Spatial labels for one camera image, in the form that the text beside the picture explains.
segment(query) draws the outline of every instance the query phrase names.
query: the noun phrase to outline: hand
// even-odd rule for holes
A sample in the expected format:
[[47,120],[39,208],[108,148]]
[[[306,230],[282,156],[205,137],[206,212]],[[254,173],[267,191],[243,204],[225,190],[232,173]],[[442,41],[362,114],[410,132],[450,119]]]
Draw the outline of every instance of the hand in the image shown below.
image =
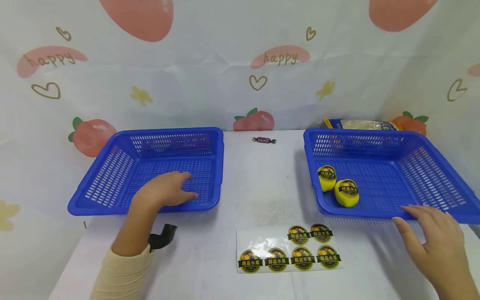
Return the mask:
[[394,217],[393,222],[411,259],[437,290],[440,299],[478,299],[468,268],[463,231],[455,219],[430,206],[411,205],[402,209],[417,218],[426,243],[420,243],[402,218]]
[[189,172],[178,171],[165,173],[147,182],[135,194],[132,206],[141,204],[157,211],[165,205],[179,205],[185,201],[198,197],[197,193],[182,191],[181,187],[186,180],[192,179]]

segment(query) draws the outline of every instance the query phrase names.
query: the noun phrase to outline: yellow flower print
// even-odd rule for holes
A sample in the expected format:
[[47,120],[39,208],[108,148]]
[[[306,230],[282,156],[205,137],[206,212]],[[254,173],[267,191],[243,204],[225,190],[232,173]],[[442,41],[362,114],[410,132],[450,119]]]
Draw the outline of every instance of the yellow flower print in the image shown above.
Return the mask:
[[20,205],[7,205],[5,201],[0,200],[0,231],[12,231],[13,223],[8,218],[13,217],[20,211]]
[[320,101],[322,101],[325,96],[331,95],[333,93],[335,83],[335,81],[325,81],[323,89],[317,91],[317,96],[320,96]]
[[130,94],[130,97],[133,100],[138,100],[142,106],[147,105],[147,102],[153,103],[153,100],[150,98],[150,94],[147,91],[141,90],[135,85],[132,86],[132,91],[133,94]]

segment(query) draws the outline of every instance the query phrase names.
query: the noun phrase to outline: sleeve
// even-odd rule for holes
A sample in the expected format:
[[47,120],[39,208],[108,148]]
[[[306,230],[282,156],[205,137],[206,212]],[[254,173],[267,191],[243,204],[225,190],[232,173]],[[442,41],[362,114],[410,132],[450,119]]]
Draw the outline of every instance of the sleeve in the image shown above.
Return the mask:
[[90,300],[138,300],[152,261],[150,245],[137,256],[125,257],[108,250]]

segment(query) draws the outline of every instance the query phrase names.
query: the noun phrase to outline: basket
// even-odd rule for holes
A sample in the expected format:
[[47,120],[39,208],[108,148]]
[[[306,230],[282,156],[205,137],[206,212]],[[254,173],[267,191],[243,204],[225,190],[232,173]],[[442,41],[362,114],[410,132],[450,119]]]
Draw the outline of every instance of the basket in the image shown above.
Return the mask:
[[[408,131],[312,128],[303,134],[310,178],[323,214],[369,218],[399,216],[409,204],[428,204],[458,222],[480,224],[480,202],[443,155],[424,136]],[[334,167],[337,180],[353,179],[360,200],[341,206],[322,192],[317,169]]]
[[122,131],[100,151],[68,204],[75,216],[126,214],[135,193],[152,178],[188,171],[182,189],[199,197],[161,213],[204,211],[220,199],[223,132],[216,127]]

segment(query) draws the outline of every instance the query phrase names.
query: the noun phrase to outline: white table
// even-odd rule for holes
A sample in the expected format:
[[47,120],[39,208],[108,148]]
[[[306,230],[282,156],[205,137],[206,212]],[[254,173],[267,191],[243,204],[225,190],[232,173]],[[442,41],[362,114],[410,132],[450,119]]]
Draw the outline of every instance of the white table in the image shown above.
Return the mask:
[[[146,299],[437,299],[387,220],[325,217],[317,212],[303,150],[303,131],[226,132],[221,199],[202,214],[158,215],[178,226],[155,252]],[[252,142],[254,136],[276,144]],[[281,274],[237,274],[237,229],[321,222],[336,234],[345,268]],[[96,216],[80,240],[51,300],[85,300],[125,216]],[[415,230],[421,236],[417,224]],[[480,240],[466,225],[470,268],[480,283]]]

